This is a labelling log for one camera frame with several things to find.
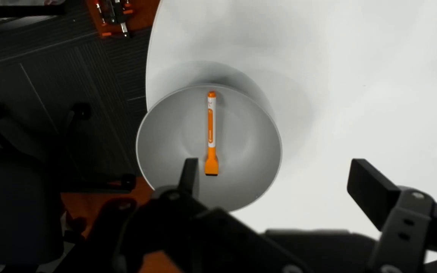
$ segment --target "orange marker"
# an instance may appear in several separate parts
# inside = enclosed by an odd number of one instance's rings
[[[219,160],[215,152],[215,106],[217,95],[215,91],[208,92],[208,157],[205,161],[205,174],[217,176],[219,174]]]

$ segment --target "orange label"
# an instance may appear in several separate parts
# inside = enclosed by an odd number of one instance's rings
[[[214,116],[212,109],[208,109],[208,143],[214,141]]]

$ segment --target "orange tool holder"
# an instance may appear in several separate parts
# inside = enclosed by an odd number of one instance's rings
[[[99,13],[100,25],[105,28],[113,26],[108,31],[100,31],[102,38],[109,36],[130,38],[126,25],[134,13],[130,7],[129,0],[94,0],[94,8]],[[116,26],[120,27],[120,31],[115,30]]]

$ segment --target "white table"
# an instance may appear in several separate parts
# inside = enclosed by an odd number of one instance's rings
[[[353,157],[437,200],[437,0],[162,0],[148,109],[193,83],[243,90],[277,124],[278,176],[233,213],[256,231],[378,236],[347,194]]]

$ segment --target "bowl rim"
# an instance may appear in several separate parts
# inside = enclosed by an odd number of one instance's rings
[[[137,150],[137,142],[139,141],[139,133],[141,132],[141,128],[142,128],[142,126],[143,126],[143,124],[144,124],[144,121],[147,119],[148,115],[151,113],[151,111],[153,111],[153,109],[154,109],[154,108],[155,108],[155,107],[156,107],[156,106],[157,106],[161,101],[163,101],[163,100],[167,99],[168,97],[170,97],[170,96],[172,96],[172,95],[175,95],[176,93],[181,92],[181,91],[183,91],[183,90],[187,90],[187,89],[189,89],[189,88],[200,88],[200,87],[203,87],[203,88],[213,88],[213,87],[217,87],[217,88],[227,88],[227,89],[230,89],[230,90],[232,90],[232,91],[237,92],[238,95],[240,95],[240,96],[246,98],[247,100],[250,100],[253,104],[255,104],[257,107],[259,107],[259,108],[260,108],[260,109],[261,109],[261,110],[266,114],[266,116],[267,116],[267,117],[269,118],[269,120],[271,121],[271,123],[272,123],[272,125],[274,126],[274,129],[276,130],[276,133],[277,133],[277,135],[278,135],[278,139],[279,139],[279,164],[278,164],[278,169],[277,169],[277,171],[276,171],[276,174],[274,174],[274,178],[272,179],[271,183],[270,183],[269,186],[266,188],[266,190],[264,190],[264,192],[263,192],[261,195],[259,195],[256,199],[254,199],[254,200],[253,200],[252,202],[250,202],[249,204],[246,204],[245,206],[242,206],[242,207],[240,207],[240,208],[238,208],[238,209],[231,210],[231,211],[229,211],[229,212],[239,211],[239,210],[244,209],[244,208],[250,206],[251,204],[254,204],[255,202],[257,202],[257,200],[259,200],[261,197],[264,196],[264,194],[265,194],[266,192],[269,191],[269,189],[272,187],[272,185],[273,185],[274,182],[276,181],[276,178],[277,178],[277,176],[278,176],[279,170],[281,169],[281,165],[282,165],[282,162],[283,162],[283,141],[281,140],[281,134],[279,133],[279,130],[278,130],[277,125],[276,125],[276,122],[274,122],[274,120],[272,119],[271,115],[270,115],[270,114],[269,114],[269,113],[268,113],[268,112],[267,112],[267,111],[266,111],[266,110],[265,110],[261,105],[259,105],[255,100],[253,100],[253,99],[250,98],[249,96],[247,96],[247,95],[245,95],[245,94],[243,94],[243,93],[237,91],[237,89],[230,87],[229,85],[221,85],[221,84],[218,84],[218,83],[198,83],[198,84],[195,84],[195,85],[188,85],[188,86],[185,86],[184,88],[180,88],[180,89],[178,89],[178,90],[175,90],[175,91],[169,93],[169,94],[166,95],[165,97],[163,97],[163,98],[161,98],[160,100],[158,100],[155,104],[153,104],[153,106],[148,110],[148,112],[146,113],[146,115],[145,115],[144,118],[142,119],[141,123],[139,124],[139,129],[137,130],[137,135],[136,135],[136,144],[135,144],[137,164],[138,164],[139,170],[141,171],[141,174],[143,175],[143,178],[144,178],[144,180],[146,181],[146,183],[149,185],[149,187],[150,187],[153,191],[156,190],[156,189],[151,185],[151,182],[149,182],[148,179],[146,178],[146,175],[144,174],[144,172],[142,171],[142,168],[141,168],[141,162],[139,162],[139,156],[138,156],[138,150]]]

